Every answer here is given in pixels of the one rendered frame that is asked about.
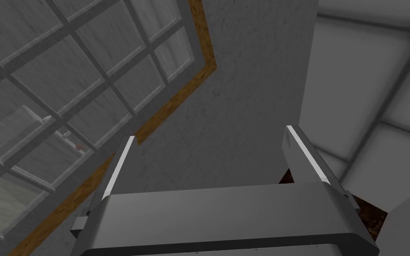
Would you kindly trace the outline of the grey paned glass door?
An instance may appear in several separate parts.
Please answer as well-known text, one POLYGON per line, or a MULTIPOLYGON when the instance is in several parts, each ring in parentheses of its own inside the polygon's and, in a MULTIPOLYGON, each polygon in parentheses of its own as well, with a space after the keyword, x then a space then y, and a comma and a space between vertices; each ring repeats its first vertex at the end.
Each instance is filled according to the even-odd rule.
POLYGON ((198 0, 0 0, 0 240, 20 240, 204 66, 198 0))

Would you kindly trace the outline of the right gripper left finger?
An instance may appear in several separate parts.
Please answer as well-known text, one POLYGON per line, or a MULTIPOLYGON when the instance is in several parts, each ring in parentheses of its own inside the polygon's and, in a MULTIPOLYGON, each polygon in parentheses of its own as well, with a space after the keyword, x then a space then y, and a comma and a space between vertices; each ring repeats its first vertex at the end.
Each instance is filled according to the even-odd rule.
POLYGON ((90 211, 92 211, 100 201, 110 195, 116 180, 123 167, 125 159, 131 149, 131 146, 136 142, 135 136, 125 137, 111 160, 109 167, 105 170, 102 182, 97 187, 95 194, 90 203, 90 211))

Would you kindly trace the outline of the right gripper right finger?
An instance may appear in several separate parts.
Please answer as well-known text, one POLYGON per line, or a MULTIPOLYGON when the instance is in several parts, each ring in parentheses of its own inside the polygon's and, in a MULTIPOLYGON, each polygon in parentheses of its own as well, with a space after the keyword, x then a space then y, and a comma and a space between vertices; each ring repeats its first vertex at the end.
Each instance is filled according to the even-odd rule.
POLYGON ((282 150, 295 182, 325 182, 348 198, 334 172, 297 125, 285 126, 282 150))

